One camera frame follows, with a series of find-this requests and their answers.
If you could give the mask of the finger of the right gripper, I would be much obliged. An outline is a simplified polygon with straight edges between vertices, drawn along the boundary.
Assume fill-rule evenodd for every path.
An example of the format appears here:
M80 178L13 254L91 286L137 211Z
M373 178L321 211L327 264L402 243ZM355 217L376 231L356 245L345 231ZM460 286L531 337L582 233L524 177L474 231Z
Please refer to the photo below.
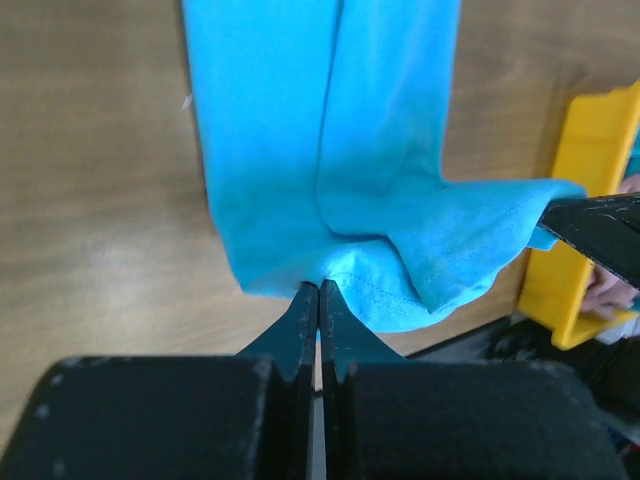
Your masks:
M551 202L538 225L621 280L639 287L639 195Z

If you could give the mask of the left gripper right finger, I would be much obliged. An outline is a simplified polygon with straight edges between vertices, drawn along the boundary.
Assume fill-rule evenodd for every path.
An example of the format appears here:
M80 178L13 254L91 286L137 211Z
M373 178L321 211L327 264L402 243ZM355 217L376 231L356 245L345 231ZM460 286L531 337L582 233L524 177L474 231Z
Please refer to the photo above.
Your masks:
M624 479L590 391L549 362L408 360L319 293L331 479Z

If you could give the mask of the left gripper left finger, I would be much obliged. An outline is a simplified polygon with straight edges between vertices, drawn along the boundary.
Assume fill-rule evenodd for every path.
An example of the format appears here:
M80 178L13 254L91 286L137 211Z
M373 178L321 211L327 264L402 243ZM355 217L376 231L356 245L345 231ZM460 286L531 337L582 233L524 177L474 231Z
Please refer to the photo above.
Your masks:
M305 479L319 291L232 356L75 356L33 389L5 479Z

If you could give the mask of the turquoise t shirt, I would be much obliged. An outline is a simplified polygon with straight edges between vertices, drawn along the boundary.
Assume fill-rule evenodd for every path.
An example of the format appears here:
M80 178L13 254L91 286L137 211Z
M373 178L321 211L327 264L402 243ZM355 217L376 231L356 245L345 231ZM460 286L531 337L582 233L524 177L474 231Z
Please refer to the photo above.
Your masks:
M334 281L379 333L438 323L554 238L562 180L441 173L456 1L186 1L207 198L243 291Z

